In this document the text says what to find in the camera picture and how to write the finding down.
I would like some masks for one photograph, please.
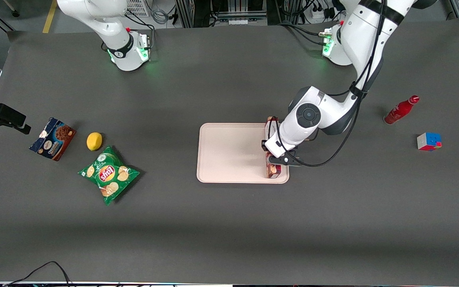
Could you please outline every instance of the green chip bag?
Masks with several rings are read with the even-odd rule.
[[[106,147],[91,165],[78,173],[98,185],[106,205],[139,175],[139,171],[126,167],[111,147]]]

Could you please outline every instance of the red bottle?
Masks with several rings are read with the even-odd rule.
[[[413,95],[410,99],[405,100],[404,102],[399,103],[392,111],[390,111],[387,116],[384,117],[384,122],[388,125],[392,125],[394,122],[397,122],[403,116],[406,116],[411,110],[412,107],[419,102],[419,97]]]

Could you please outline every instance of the lay's logo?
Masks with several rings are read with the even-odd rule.
[[[105,167],[102,167],[102,169],[98,173],[98,177],[103,182],[106,182],[106,181],[113,179],[114,174],[115,174],[114,167],[111,165],[106,165]]]

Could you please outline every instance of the table surface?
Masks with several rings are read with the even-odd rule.
[[[56,260],[74,281],[459,286],[459,19],[402,24],[339,155],[281,185],[203,184],[196,160],[205,122],[284,117],[301,87],[355,79],[287,29],[164,29],[128,73],[93,33],[10,38],[0,102],[32,130],[0,128],[0,280]],[[78,131],[59,162],[28,150],[50,116]],[[77,174],[97,157],[93,131],[143,171],[110,206]],[[424,132],[443,147],[418,151]],[[299,153],[321,162],[342,138]],[[61,278],[51,266],[32,279]]]

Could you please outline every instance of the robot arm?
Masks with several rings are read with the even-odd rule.
[[[135,70],[149,59],[148,36],[128,31],[117,18],[125,15],[126,0],[58,0],[58,6],[102,38],[111,60],[121,70]]]
[[[336,135],[348,127],[360,100],[355,94],[368,91],[381,68],[385,43],[415,0],[387,1],[384,25],[374,54],[373,47],[380,20],[380,2],[360,0],[355,6],[353,4],[357,1],[342,2],[346,7],[355,8],[342,26],[336,25],[331,28],[331,34],[335,35],[335,39],[328,44],[330,49],[324,50],[324,56],[337,64],[353,64],[360,77],[352,84],[344,102],[338,102],[315,87],[301,89],[288,106],[288,116],[279,127],[279,133],[275,132],[265,142],[266,148],[275,157],[280,157],[285,150],[291,150],[299,145],[317,128],[328,135]],[[372,54],[374,60],[370,69],[367,64]]]

